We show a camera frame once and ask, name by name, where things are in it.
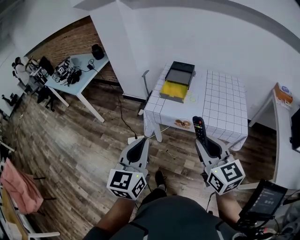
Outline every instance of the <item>remote control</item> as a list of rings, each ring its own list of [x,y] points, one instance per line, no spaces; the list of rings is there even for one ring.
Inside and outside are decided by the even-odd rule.
[[[193,124],[194,124],[197,139],[205,147],[207,147],[208,144],[207,144],[207,137],[206,137],[205,124],[204,124],[203,118],[194,116],[193,117]]]

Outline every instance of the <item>pink jacket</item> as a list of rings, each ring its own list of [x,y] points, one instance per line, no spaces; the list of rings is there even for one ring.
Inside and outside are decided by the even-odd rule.
[[[0,182],[15,200],[19,212],[29,214],[37,212],[43,203],[43,197],[30,175],[18,171],[7,158]]]

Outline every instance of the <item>white checkered tablecloth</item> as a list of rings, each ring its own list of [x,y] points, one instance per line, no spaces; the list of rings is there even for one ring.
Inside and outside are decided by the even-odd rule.
[[[248,135],[245,89],[237,77],[195,67],[184,103],[159,96],[171,64],[166,64],[144,111],[144,134],[151,136],[154,126],[167,126],[195,132],[192,118],[202,116],[207,135],[230,143],[233,150],[241,149]]]

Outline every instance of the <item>black shoe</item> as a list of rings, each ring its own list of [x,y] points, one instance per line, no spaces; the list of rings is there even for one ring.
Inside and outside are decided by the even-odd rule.
[[[164,185],[165,186],[165,191],[167,190],[167,187],[165,185],[165,179],[166,177],[164,177],[163,173],[161,171],[157,171],[155,173],[155,182],[156,182],[156,185],[159,186],[159,185]]]

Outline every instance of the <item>white cube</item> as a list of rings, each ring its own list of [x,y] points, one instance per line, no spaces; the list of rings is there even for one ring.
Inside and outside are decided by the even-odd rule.
[[[142,172],[111,169],[106,187],[117,197],[136,200],[146,185]]]
[[[208,183],[219,195],[222,195],[237,188],[244,178],[244,170],[237,159],[220,167],[212,168]]]

